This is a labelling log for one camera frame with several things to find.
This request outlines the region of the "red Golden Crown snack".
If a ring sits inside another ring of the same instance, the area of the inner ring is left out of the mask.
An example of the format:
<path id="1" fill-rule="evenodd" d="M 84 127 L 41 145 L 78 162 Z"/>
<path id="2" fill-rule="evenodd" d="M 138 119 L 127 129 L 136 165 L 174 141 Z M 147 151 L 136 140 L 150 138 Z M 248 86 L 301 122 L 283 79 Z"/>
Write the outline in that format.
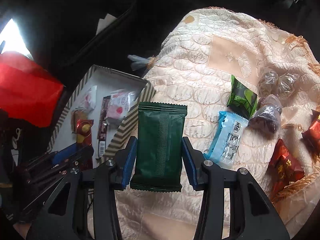
<path id="1" fill-rule="evenodd" d="M 76 122 L 76 147 L 82 152 L 80 160 L 80 170 L 89 170 L 93 168 L 92 156 L 94 149 L 92 147 L 92 126 L 94 120 L 79 119 Z"/>

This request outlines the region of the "light blue snack packet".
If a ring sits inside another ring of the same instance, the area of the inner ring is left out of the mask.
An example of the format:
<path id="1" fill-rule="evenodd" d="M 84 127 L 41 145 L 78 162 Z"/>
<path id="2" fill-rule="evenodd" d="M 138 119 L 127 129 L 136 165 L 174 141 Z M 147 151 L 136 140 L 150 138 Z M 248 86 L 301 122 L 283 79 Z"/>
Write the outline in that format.
<path id="1" fill-rule="evenodd" d="M 247 126 L 248 120 L 242 116 L 219 111 L 218 127 L 208 152 L 204 154 L 205 159 L 221 167 L 231 167 Z"/>

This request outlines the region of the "dark green snack packet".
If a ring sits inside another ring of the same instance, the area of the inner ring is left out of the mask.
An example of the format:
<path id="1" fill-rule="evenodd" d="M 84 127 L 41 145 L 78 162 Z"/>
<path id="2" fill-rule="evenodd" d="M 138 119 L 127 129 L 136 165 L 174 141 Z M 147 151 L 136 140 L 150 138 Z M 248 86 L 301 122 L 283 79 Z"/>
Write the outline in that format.
<path id="1" fill-rule="evenodd" d="M 138 142 L 134 190 L 180 192 L 182 137 L 186 105 L 141 102 L 138 106 Z"/>

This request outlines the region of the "green black snack packet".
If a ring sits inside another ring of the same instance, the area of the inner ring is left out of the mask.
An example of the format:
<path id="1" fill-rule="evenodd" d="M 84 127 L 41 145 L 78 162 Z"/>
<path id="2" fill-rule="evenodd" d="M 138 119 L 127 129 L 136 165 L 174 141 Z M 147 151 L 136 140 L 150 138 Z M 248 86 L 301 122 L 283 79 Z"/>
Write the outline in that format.
<path id="1" fill-rule="evenodd" d="M 258 97 L 253 91 L 231 75 L 231 93 L 227 107 L 236 114 L 249 120 L 257 109 Z"/>

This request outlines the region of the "brown long chocolate bar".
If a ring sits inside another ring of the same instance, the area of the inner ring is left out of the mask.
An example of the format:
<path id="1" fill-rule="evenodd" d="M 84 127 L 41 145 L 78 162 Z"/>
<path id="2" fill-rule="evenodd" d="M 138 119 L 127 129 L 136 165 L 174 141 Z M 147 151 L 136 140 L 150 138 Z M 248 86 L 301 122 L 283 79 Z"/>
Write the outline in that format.
<path id="1" fill-rule="evenodd" d="M 97 159 L 100 159 L 105 152 L 106 149 L 106 138 L 107 138 L 107 111 L 110 102 L 111 96 L 103 97 L 102 104 L 101 104 L 101 111 L 99 116 L 99 126 L 98 126 L 98 133 L 97 133 Z"/>

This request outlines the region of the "brown cookie clear packet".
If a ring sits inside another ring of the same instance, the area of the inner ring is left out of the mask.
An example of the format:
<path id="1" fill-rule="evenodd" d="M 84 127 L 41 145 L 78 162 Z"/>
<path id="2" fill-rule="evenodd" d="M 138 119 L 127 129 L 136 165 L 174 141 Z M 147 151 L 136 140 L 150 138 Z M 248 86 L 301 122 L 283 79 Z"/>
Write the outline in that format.
<path id="1" fill-rule="evenodd" d="M 71 131 L 72 133 L 76 133 L 76 126 L 78 120 L 86 120 L 88 117 L 87 110 L 84 108 L 79 108 L 72 111 L 71 114 Z"/>

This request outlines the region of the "red candy lower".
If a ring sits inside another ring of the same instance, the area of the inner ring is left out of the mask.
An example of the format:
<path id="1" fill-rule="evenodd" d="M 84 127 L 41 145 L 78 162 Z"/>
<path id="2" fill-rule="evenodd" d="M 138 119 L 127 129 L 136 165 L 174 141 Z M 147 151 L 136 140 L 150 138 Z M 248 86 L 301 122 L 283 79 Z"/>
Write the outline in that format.
<path id="1" fill-rule="evenodd" d="M 289 152 L 282 139 L 278 139 L 268 166 L 274 174 L 273 194 L 305 176 L 300 162 Z"/>

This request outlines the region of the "red candy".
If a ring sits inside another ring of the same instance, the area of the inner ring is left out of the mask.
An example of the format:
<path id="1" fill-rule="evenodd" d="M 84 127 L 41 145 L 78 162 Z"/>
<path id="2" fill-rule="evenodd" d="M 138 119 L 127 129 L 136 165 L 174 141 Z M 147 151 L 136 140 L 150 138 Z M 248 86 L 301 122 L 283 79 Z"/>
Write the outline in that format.
<path id="1" fill-rule="evenodd" d="M 319 111 L 312 110 L 312 120 L 302 137 L 312 152 L 319 154 Z"/>
<path id="2" fill-rule="evenodd" d="M 300 162 L 289 152 L 282 139 L 278 139 L 268 166 L 274 174 L 273 194 L 305 176 Z"/>

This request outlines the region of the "pink white snack packet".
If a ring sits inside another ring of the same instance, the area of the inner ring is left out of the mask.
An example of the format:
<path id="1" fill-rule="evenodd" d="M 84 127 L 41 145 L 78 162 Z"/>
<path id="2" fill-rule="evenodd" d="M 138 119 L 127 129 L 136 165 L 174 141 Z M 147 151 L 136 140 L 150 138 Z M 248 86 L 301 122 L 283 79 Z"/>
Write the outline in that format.
<path id="1" fill-rule="evenodd" d="M 77 109 L 90 112 L 95 109 L 97 103 L 97 86 L 92 86 L 81 98 Z"/>

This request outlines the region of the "striped white cardboard box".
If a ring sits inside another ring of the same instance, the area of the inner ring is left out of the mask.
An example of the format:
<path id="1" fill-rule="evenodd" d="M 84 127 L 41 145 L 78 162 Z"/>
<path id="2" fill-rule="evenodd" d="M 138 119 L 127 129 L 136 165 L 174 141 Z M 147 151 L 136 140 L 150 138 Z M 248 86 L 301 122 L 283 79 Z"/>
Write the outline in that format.
<path id="1" fill-rule="evenodd" d="M 59 151 L 76 142 L 76 134 L 72 132 L 72 112 L 80 105 L 81 100 L 90 88 L 97 86 L 95 108 L 89 112 L 88 118 L 94 121 L 92 131 L 92 147 L 94 149 L 92 162 L 97 167 L 102 161 L 113 158 L 117 150 L 124 147 L 132 131 L 138 123 L 138 105 L 140 102 L 152 101 L 155 89 L 143 78 L 126 74 L 118 70 L 93 65 L 81 79 L 76 89 L 69 97 L 52 133 L 47 151 Z M 116 90 L 123 89 L 133 93 L 130 110 L 119 125 L 109 125 L 106 139 L 103 143 L 105 150 L 99 146 L 98 131 L 102 124 L 100 120 L 103 99 Z"/>

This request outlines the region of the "red bag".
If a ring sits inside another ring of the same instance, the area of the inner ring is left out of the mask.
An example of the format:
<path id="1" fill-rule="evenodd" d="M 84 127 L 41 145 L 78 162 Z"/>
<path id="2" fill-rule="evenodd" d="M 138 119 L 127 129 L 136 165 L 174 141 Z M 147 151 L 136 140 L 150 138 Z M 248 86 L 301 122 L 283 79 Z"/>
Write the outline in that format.
<path id="1" fill-rule="evenodd" d="M 63 84 L 26 56 L 1 54 L 1 110 L 10 118 L 48 127 Z"/>

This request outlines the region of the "strawberry white snack packet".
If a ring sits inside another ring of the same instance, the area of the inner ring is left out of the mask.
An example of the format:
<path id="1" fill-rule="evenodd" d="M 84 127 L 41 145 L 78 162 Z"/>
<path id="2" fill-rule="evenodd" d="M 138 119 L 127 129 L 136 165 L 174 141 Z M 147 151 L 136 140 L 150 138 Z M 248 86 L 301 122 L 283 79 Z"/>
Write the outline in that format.
<path id="1" fill-rule="evenodd" d="M 109 125 L 119 125 L 129 112 L 135 98 L 136 94 L 133 91 L 127 91 L 125 89 L 113 91 L 106 113 L 107 123 Z"/>

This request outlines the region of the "clear wrapped dark candy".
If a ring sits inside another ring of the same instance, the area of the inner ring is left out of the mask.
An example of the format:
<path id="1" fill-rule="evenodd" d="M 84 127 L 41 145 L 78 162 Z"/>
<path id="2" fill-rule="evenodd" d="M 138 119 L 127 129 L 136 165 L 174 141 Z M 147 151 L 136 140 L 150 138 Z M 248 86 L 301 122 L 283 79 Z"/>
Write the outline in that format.
<path id="1" fill-rule="evenodd" d="M 249 127 L 267 135 L 274 135 L 280 128 L 282 105 L 277 96 L 270 94 L 258 101 L 258 109 L 249 120 Z"/>

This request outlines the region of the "red candy upper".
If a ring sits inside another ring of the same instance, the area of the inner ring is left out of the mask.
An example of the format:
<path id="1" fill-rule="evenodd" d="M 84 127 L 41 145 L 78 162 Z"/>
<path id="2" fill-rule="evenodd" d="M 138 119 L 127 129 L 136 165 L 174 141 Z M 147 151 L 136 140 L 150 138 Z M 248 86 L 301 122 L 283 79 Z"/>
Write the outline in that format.
<path id="1" fill-rule="evenodd" d="M 319 154 L 319 111 L 312 110 L 312 120 L 302 137 L 312 152 Z"/>

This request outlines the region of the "grey plastic bag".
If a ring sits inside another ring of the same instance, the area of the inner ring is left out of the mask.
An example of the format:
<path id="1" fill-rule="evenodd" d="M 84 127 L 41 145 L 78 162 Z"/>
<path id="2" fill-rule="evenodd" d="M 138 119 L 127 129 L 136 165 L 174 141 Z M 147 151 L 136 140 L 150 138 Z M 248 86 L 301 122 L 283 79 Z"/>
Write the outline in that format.
<path id="1" fill-rule="evenodd" d="M 153 59 L 153 57 L 144 58 L 137 55 L 128 55 L 127 58 L 131 61 L 130 66 L 133 71 L 147 68 Z"/>

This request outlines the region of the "peach embroidered cloth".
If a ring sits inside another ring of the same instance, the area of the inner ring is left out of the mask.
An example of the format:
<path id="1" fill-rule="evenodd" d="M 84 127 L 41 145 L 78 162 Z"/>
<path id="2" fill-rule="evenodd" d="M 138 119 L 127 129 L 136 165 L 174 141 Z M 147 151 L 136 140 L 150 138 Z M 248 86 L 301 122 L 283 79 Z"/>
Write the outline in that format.
<path id="1" fill-rule="evenodd" d="M 256 92 L 265 68 L 279 75 L 298 74 L 295 92 L 283 102 L 281 127 L 272 138 L 244 131 L 232 169 L 245 167 L 267 195 L 272 192 L 268 163 L 276 142 L 284 141 L 300 162 L 305 176 L 271 196 L 290 236 L 306 223 L 319 201 L 319 158 L 302 140 L 319 109 L 319 62 L 307 41 L 252 16 L 209 7 L 184 16 L 161 45 L 146 74 L 155 102 L 186 105 L 183 134 L 193 148 L 207 152 L 217 129 L 219 111 L 226 110 L 231 77 Z"/>

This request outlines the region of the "black front car seat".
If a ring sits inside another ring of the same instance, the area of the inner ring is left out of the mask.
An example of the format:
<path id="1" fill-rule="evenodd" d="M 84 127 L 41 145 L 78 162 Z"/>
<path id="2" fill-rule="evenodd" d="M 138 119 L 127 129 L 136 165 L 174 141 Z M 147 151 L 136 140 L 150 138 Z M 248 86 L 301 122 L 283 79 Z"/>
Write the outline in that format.
<path id="1" fill-rule="evenodd" d="M 16 22 L 34 61 L 65 86 L 78 82 L 93 64 L 124 72 L 130 68 L 116 53 L 95 44 L 98 23 L 121 17 L 136 0 L 1 0 L 1 24 Z"/>

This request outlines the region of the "clear wrapped candy left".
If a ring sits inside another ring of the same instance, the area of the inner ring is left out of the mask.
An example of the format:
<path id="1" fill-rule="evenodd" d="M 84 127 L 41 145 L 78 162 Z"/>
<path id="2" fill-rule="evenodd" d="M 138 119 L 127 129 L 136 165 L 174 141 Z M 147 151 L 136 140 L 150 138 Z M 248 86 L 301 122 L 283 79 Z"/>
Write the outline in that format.
<path id="1" fill-rule="evenodd" d="M 265 69 L 258 82 L 258 90 L 261 97 L 270 95 L 278 83 L 278 74 L 272 69 Z"/>

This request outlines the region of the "clear wrapped candy right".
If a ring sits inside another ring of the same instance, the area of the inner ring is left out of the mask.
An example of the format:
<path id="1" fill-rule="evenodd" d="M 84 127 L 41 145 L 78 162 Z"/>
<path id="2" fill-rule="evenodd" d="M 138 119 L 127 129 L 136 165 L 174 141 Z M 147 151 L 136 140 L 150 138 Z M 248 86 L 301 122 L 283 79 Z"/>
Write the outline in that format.
<path id="1" fill-rule="evenodd" d="M 286 73 L 278 78 L 277 94 L 281 100 L 289 98 L 295 91 L 295 85 L 299 79 L 298 74 Z"/>

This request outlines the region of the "white paper in pocket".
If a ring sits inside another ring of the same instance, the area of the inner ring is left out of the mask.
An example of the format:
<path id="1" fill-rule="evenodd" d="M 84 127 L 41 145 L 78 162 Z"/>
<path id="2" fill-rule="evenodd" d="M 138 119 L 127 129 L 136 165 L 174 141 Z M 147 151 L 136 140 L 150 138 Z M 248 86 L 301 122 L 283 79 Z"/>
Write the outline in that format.
<path id="1" fill-rule="evenodd" d="M 111 23 L 113 23 L 117 18 L 111 14 L 107 14 L 105 18 L 100 18 L 97 25 L 96 35 L 107 28 Z"/>

